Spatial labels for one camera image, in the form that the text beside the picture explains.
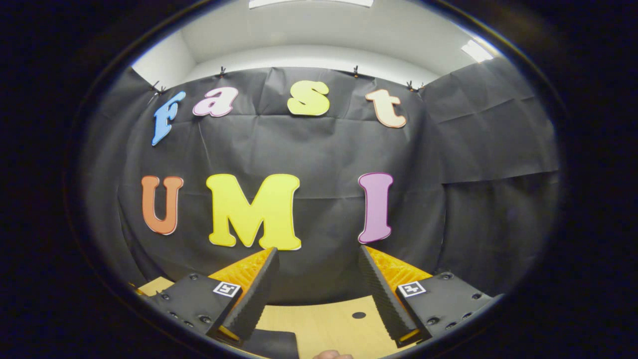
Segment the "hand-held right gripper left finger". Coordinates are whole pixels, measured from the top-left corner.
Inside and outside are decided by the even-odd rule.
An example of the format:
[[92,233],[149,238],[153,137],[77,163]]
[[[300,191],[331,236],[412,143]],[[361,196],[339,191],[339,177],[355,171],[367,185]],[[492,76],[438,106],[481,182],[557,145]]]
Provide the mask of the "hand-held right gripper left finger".
[[266,248],[210,275],[187,274],[148,304],[189,331],[241,345],[257,327],[279,267],[277,248]]

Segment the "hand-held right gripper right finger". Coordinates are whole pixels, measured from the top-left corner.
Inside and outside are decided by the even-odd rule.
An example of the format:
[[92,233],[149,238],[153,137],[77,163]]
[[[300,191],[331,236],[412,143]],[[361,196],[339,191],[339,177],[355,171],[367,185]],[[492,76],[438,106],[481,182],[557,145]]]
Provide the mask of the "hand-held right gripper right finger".
[[448,336],[501,300],[449,271],[431,275],[366,245],[360,247],[358,267],[398,348]]

